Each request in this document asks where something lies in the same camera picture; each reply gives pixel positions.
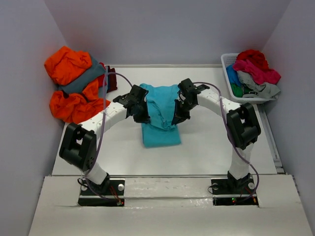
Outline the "teal t shirt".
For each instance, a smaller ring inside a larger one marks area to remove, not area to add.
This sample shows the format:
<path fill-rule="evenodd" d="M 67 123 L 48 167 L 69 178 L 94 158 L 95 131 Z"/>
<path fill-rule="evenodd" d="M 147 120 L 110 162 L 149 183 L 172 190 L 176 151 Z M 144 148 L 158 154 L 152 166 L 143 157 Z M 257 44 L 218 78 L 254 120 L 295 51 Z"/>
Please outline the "teal t shirt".
<path fill-rule="evenodd" d="M 144 147 L 159 148 L 181 144 L 178 127 L 172 124 L 178 86 L 154 87 L 142 83 L 140 87 L 148 91 L 146 101 L 151 120 L 148 124 L 141 124 Z"/>

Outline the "orange t shirt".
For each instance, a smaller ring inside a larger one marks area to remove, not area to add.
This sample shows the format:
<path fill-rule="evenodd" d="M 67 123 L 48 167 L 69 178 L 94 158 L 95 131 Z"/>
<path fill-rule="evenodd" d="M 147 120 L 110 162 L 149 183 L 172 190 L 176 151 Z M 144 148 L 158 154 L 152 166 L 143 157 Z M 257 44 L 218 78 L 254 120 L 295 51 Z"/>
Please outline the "orange t shirt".
<path fill-rule="evenodd" d="M 110 104 L 99 95 L 105 88 L 108 67 L 88 52 L 62 46 L 44 63 L 44 68 L 57 85 L 49 107 L 53 117 L 79 124 L 91 119 Z"/>

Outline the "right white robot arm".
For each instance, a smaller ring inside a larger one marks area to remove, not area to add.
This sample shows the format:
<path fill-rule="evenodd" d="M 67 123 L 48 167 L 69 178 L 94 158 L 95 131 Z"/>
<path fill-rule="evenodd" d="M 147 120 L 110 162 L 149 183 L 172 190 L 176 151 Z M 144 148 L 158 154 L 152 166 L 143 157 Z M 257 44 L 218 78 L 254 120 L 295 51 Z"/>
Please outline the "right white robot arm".
<path fill-rule="evenodd" d="M 224 98 L 220 89 L 210 83 L 190 79 L 178 85 L 178 98 L 175 100 L 173 125 L 190 119 L 190 111 L 196 106 L 204 107 L 223 119 L 227 138 L 232 145 L 231 165 L 227 177 L 214 179 L 208 188 L 214 195 L 242 194 L 246 188 L 253 187 L 250 195 L 256 193 L 259 182 L 251 179 L 250 170 L 258 173 L 251 164 L 253 145 L 261 134 L 261 128 L 252 104 L 239 104 Z"/>

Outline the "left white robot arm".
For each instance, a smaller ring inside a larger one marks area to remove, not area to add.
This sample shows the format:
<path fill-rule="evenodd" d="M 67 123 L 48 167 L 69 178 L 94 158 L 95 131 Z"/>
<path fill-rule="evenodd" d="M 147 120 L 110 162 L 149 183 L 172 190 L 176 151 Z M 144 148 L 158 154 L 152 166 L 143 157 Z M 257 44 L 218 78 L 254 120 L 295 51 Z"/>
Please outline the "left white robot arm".
<path fill-rule="evenodd" d="M 110 185 L 109 174 L 97 162 L 104 133 L 128 117 L 133 117 L 136 123 L 149 123 L 148 93 L 148 90 L 133 85 L 129 93 L 114 98 L 90 120 L 67 125 L 59 156 L 81 171 L 87 187 L 96 195 L 106 193 Z"/>

